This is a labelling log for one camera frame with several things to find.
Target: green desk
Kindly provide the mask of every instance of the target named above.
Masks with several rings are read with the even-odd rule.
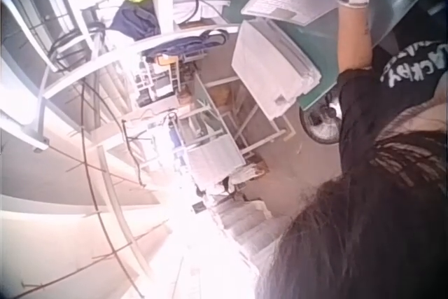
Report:
[[[241,23],[253,17],[241,14],[249,0],[231,0],[224,9],[224,17],[232,23]],[[372,42],[377,45],[418,0],[370,0]],[[337,70],[337,10],[331,11],[306,27],[288,22],[276,22],[297,43],[322,73],[321,82],[298,103],[308,109],[336,83]]]

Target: white paper stack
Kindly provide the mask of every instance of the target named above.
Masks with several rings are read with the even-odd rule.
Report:
[[[269,120],[316,87],[321,73],[272,21],[244,21],[232,67]]]
[[[236,168],[244,165],[232,136],[224,134],[187,151],[191,174],[201,190],[222,181]]]

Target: concrete floor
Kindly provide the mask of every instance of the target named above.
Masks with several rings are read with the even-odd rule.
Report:
[[[236,34],[233,34],[224,46],[214,48],[197,63],[205,83],[235,75],[231,67],[235,42]],[[239,123],[254,104],[252,97],[244,102],[238,115]],[[257,149],[270,172],[261,179],[248,182],[244,193],[249,199],[263,199],[274,215],[292,216],[307,203],[320,184],[339,175],[341,168],[337,145],[320,145],[305,134],[300,126],[298,106],[293,106],[286,116],[297,134],[288,141],[280,137]],[[277,118],[277,121],[280,128],[287,128],[283,118]],[[258,110],[244,134],[253,144],[272,132],[269,121]]]

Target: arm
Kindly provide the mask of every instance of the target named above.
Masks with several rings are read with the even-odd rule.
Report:
[[[366,69],[372,64],[372,40],[367,8],[339,5],[337,60],[339,73],[348,69]]]
[[[372,39],[366,8],[339,5],[337,61],[339,73],[347,69],[368,69],[372,64]]]

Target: black t-shirt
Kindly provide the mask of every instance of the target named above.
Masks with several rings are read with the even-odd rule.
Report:
[[[447,44],[422,41],[393,57],[381,75],[372,69],[340,74],[342,171],[363,159],[379,133],[395,117],[432,99],[447,69]]]

